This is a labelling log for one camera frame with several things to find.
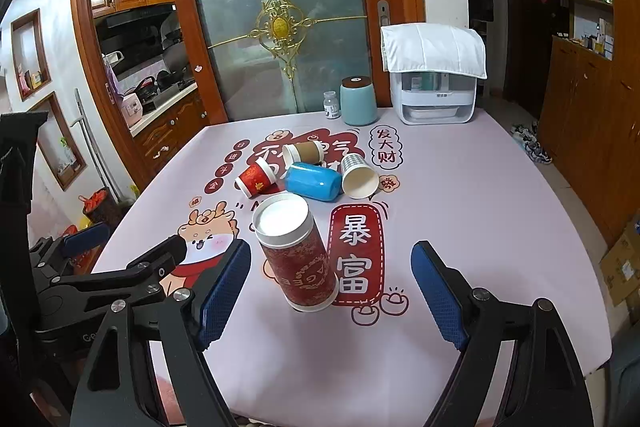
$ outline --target blue cup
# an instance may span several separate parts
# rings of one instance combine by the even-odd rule
[[[340,193],[342,176],[332,169],[296,162],[284,176],[288,192],[313,200],[333,201]]]
[[[376,92],[368,76],[350,76],[340,86],[342,121],[347,125],[369,125],[378,119]]]

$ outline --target bottle label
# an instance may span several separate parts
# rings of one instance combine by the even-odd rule
[[[340,116],[340,109],[338,109],[337,103],[325,103],[324,115],[331,120],[338,118]]]

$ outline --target yellow oval gem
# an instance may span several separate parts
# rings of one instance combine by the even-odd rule
[[[278,39],[284,39],[289,36],[289,23],[282,17],[276,17],[271,23],[273,35]]]

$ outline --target gold metal decoration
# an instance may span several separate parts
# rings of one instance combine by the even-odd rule
[[[260,45],[270,52],[273,58],[279,59],[284,63],[282,71],[293,84],[296,74],[294,58],[298,54],[309,28],[321,22],[366,18],[366,15],[356,15],[329,19],[311,19],[306,17],[305,13],[290,0],[267,0],[267,2],[262,3],[262,9],[255,19],[255,28],[247,35],[240,35],[233,39],[217,42],[209,46],[209,48],[229,44],[247,37],[258,39]]]

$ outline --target cartoon face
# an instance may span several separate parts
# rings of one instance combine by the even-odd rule
[[[220,201],[215,211],[194,210],[189,220],[178,228],[178,235],[187,242],[187,257],[183,264],[199,263],[221,253],[238,237],[238,222],[234,211],[225,212],[226,202]]]

